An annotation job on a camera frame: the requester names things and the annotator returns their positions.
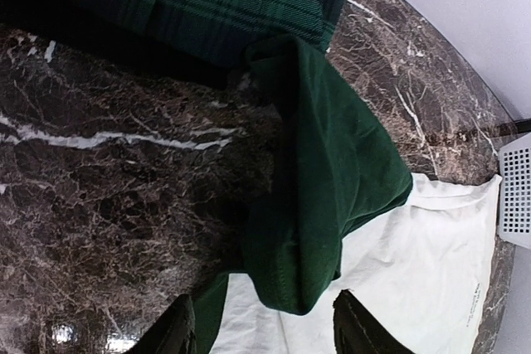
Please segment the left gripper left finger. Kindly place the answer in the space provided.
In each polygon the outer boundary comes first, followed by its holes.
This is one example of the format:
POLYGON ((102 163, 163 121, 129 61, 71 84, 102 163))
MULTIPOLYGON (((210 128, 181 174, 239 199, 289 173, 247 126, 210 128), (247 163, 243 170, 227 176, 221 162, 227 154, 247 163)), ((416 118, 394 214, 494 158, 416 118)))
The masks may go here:
POLYGON ((195 313, 189 294, 179 295, 134 344, 135 354, 196 352, 195 313))

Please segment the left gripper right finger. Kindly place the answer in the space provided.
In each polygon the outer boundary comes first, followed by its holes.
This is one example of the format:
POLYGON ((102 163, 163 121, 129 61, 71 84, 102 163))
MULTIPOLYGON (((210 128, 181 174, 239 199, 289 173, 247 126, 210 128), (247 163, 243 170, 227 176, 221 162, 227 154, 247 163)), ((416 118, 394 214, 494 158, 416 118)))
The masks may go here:
POLYGON ((352 295, 342 290, 334 300, 334 345, 339 354, 411 354, 352 295))

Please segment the white and green raglan shirt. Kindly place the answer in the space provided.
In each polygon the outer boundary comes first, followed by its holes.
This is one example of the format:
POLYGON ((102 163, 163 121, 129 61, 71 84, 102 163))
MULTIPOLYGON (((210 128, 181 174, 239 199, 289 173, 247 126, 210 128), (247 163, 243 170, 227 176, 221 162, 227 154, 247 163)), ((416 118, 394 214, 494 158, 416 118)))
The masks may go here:
POLYGON ((294 36, 246 48, 283 122, 272 188, 242 263, 195 301, 200 353, 335 353, 363 307, 371 352, 469 353, 494 253, 500 176, 479 186, 411 172, 368 106, 294 36))

